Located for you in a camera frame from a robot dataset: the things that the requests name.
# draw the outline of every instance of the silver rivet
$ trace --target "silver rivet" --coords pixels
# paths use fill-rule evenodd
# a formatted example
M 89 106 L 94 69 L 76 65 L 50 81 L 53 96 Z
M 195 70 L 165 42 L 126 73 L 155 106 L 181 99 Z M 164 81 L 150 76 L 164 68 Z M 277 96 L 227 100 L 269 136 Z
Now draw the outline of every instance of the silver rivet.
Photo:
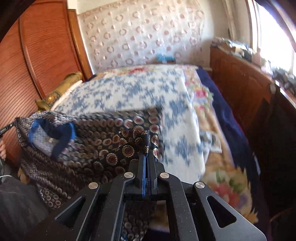
M 126 177 L 126 178 L 132 178 L 133 177 L 133 173 L 132 172 L 126 172 L 124 174 L 124 177 Z
M 160 174 L 160 177 L 161 178 L 168 178 L 170 175 L 168 174 L 168 173 L 166 173 L 166 172 L 162 172 L 161 174 Z
M 90 189 L 96 189 L 99 185 L 97 183 L 90 183 L 89 188 Z
M 197 182 L 197 183 L 195 184 L 195 186 L 196 186 L 197 188 L 199 188 L 199 189 L 203 189 L 203 188 L 205 187 L 205 184 L 204 184 L 203 182 Z

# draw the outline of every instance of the window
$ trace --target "window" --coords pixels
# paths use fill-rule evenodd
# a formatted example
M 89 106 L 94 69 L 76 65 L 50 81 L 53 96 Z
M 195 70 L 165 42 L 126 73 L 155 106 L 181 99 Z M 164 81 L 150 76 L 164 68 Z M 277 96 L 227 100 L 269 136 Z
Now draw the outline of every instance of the window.
M 261 56 L 270 60 L 272 67 L 280 67 L 296 74 L 296 54 L 284 30 L 278 25 L 272 15 L 256 3 L 258 8 L 258 24 L 261 33 L 258 46 Z

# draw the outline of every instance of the wall covering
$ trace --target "wall covering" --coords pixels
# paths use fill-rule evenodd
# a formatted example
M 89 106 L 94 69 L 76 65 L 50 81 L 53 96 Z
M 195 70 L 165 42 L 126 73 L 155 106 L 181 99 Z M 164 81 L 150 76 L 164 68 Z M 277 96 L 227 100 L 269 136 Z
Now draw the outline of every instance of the wall covering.
M 153 64 L 159 53 L 180 64 L 207 66 L 209 56 L 205 64 L 202 53 L 205 18 L 197 0 L 122 0 L 78 15 L 94 73 Z M 222 20 L 227 25 L 225 14 Z

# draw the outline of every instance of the gray cloth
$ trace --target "gray cloth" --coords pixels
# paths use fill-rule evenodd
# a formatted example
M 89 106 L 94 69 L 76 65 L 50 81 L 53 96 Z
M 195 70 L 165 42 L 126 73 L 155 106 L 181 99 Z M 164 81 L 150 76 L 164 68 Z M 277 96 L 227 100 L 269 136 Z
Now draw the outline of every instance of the gray cloth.
M 13 177 L 0 185 L 0 240 L 23 240 L 48 215 L 35 186 Z

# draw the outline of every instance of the person's hand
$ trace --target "person's hand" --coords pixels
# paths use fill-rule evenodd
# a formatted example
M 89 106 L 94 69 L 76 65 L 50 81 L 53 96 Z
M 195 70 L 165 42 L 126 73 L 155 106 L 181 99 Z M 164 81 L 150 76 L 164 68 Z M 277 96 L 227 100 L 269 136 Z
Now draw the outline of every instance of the person's hand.
M 4 160 L 6 158 L 6 150 L 5 150 L 5 144 L 4 141 L 0 141 L 0 157 Z

